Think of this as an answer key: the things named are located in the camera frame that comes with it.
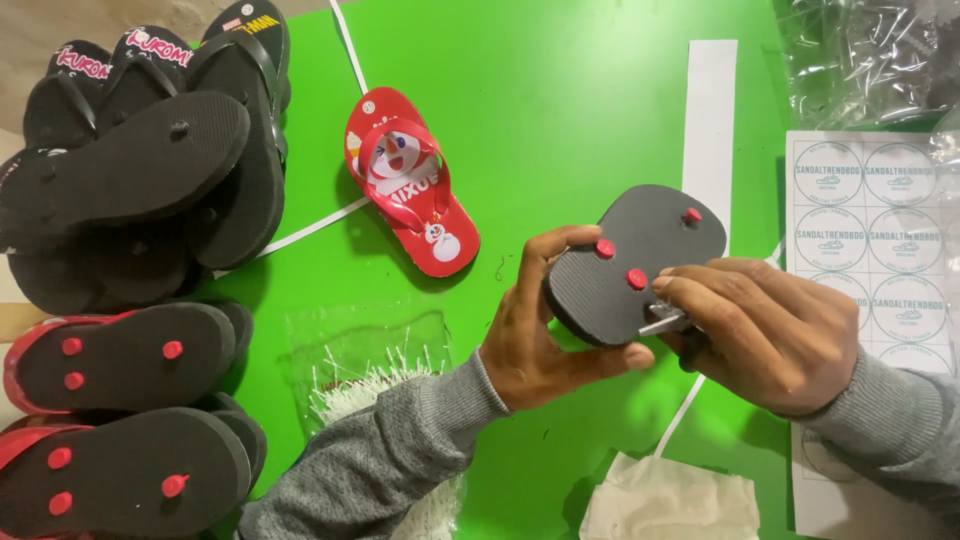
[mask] white fabric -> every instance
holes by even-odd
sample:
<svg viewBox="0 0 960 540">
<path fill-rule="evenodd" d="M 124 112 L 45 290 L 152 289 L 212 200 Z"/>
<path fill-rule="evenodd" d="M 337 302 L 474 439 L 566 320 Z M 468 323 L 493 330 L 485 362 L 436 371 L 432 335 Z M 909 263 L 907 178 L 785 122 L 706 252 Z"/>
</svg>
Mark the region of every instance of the white fabric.
<svg viewBox="0 0 960 540">
<path fill-rule="evenodd" d="M 662 457 L 617 454 L 580 540 L 757 540 L 754 482 Z"/>
</svg>

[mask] green surface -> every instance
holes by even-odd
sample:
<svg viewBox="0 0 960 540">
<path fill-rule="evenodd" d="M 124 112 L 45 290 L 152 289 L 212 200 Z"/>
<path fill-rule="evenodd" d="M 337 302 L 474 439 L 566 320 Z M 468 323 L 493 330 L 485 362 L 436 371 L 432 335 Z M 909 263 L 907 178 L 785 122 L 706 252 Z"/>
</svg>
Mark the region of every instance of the green surface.
<svg viewBox="0 0 960 540">
<path fill-rule="evenodd" d="M 465 271 L 428 279 L 367 206 L 209 287 L 256 316 L 246 372 L 230 382 L 270 438 L 254 496 L 304 445 L 286 314 L 446 291 L 452 357 L 466 359 L 513 282 L 527 238 L 594 223 L 634 184 L 680 188 L 691 39 L 739 40 L 731 253 L 767 258 L 780 240 L 789 109 L 766 1 L 362 0 L 343 11 L 368 84 L 407 94 L 444 146 L 454 193 L 482 245 Z M 332 13 L 289 24 L 290 159 L 277 238 L 360 197 L 342 150 L 360 91 Z M 575 538 L 613 450 L 652 452 L 694 382 L 656 343 L 660 362 L 649 373 L 595 384 L 484 430 L 458 538 Z M 708 381 L 664 456 L 753 479 L 760 537 L 796 538 L 787 423 Z"/>
</svg>

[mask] snowman character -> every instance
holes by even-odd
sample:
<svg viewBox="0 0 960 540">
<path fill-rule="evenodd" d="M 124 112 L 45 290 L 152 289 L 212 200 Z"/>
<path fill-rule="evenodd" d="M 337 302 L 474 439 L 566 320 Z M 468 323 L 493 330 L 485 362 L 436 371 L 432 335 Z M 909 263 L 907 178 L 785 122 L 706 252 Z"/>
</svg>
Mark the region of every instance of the snowman character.
<svg viewBox="0 0 960 540">
<path fill-rule="evenodd" d="M 450 262 L 460 255 L 460 240 L 439 223 L 426 224 L 426 241 L 433 244 L 433 257 L 440 262 Z"/>
<path fill-rule="evenodd" d="M 347 147 L 353 155 L 354 171 L 360 170 L 357 168 L 360 154 L 359 142 L 360 137 L 353 132 L 348 135 Z M 402 132 L 389 132 L 376 145 L 367 182 L 375 185 L 378 193 L 392 195 L 405 185 L 418 183 L 437 172 L 436 157 L 427 156 L 419 164 L 418 161 L 420 161 L 420 141 Z"/>
</svg>

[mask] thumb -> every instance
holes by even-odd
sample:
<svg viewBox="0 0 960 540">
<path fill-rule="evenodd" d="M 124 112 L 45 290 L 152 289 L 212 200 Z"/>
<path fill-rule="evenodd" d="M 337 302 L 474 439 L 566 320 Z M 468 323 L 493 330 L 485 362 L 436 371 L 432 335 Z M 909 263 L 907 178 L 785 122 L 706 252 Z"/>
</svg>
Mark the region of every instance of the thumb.
<svg viewBox="0 0 960 540">
<path fill-rule="evenodd" d="M 561 358 L 561 364 L 566 370 L 567 391 L 616 377 L 630 370 L 646 369 L 653 363 L 653 352 L 639 343 L 630 343 L 615 349 L 563 353 Z"/>
</svg>

